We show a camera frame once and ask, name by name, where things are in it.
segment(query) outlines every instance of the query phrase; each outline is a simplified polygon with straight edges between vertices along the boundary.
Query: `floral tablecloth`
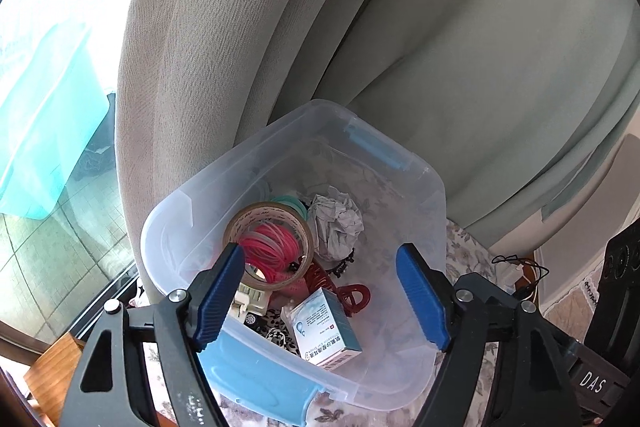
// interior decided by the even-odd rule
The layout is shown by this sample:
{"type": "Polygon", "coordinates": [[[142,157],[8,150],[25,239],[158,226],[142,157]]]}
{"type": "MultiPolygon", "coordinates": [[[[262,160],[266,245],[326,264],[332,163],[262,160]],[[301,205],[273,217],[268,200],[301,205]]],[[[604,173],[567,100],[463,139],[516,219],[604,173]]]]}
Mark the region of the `floral tablecloth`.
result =
{"type": "MultiPolygon", "coordinates": [[[[461,275],[471,272],[477,272],[491,282],[497,282],[495,267],[490,262],[489,253],[465,230],[455,223],[449,222],[447,224],[447,277],[454,283],[461,275]]],[[[146,344],[145,352],[156,409],[168,418],[174,419],[162,378],[156,346],[146,344]]],[[[482,423],[482,416],[491,391],[496,355],[497,344],[487,344],[476,386],[476,394],[469,408],[465,427],[476,427],[482,423]]],[[[327,394],[319,394],[306,413],[306,425],[308,427],[408,427],[413,424],[429,394],[441,363],[442,356],[439,356],[436,359],[434,375],[427,388],[413,403],[402,409],[390,412],[370,411],[334,401],[327,394]]],[[[214,393],[214,395],[231,427],[282,425],[276,420],[249,411],[218,393],[214,393]]]]}

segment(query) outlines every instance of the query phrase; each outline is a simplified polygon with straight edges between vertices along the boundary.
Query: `pink string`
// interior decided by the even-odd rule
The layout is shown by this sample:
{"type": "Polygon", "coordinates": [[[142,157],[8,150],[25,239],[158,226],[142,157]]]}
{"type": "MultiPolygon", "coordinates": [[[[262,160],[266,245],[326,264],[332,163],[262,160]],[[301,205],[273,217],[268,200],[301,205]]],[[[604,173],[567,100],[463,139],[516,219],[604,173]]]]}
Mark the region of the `pink string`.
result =
{"type": "Polygon", "coordinates": [[[282,225],[262,223],[242,234],[238,244],[246,263],[259,269],[268,283],[289,279],[289,264],[300,256],[300,245],[293,233],[282,225]]]}

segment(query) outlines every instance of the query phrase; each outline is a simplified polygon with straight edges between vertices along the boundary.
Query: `black wire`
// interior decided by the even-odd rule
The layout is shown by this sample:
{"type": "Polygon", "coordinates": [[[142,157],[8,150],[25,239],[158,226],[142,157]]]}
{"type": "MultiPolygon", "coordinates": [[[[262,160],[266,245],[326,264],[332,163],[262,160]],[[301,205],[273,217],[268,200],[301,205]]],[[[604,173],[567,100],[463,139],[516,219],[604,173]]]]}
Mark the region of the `black wire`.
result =
{"type": "Polygon", "coordinates": [[[520,257],[520,256],[517,256],[516,254],[508,255],[506,257],[503,255],[496,255],[491,260],[491,264],[498,264],[498,263],[509,263],[509,264],[515,264],[517,266],[529,266],[531,268],[537,268],[538,270],[540,270],[539,272],[540,277],[530,282],[526,286],[520,288],[519,290],[516,290],[516,292],[513,294],[513,297],[518,299],[519,301],[526,299],[529,295],[531,295],[533,291],[536,289],[536,287],[538,286],[538,284],[540,283],[540,281],[542,281],[549,274],[549,269],[546,266],[542,266],[541,264],[539,264],[535,259],[529,259],[528,257],[520,257]]]}

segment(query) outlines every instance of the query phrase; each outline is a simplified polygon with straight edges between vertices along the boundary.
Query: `turquoise container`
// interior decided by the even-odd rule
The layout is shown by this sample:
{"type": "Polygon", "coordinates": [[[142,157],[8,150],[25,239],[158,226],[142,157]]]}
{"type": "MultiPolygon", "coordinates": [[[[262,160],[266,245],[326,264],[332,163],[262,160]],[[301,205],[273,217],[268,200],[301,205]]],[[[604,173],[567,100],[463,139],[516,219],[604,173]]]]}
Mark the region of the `turquoise container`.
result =
{"type": "Polygon", "coordinates": [[[86,49],[87,25],[53,26],[0,100],[0,212],[44,219],[53,211],[109,100],[86,49]]]}

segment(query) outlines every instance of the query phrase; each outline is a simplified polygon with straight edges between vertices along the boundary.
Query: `blue rubber tip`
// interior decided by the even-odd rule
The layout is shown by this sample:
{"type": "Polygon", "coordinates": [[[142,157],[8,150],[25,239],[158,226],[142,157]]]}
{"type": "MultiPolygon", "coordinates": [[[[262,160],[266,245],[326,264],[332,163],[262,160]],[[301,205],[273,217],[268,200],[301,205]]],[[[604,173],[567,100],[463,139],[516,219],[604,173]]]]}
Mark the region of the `blue rubber tip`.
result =
{"type": "Polygon", "coordinates": [[[396,271],[411,308],[420,322],[422,333],[428,341],[438,346],[439,350],[445,351],[451,342],[451,336],[447,331],[444,306],[406,245],[398,248],[396,271]]]}
{"type": "Polygon", "coordinates": [[[244,252],[241,247],[235,245],[233,252],[198,306],[198,322],[191,337],[197,352],[217,339],[243,273],[244,252]]]}

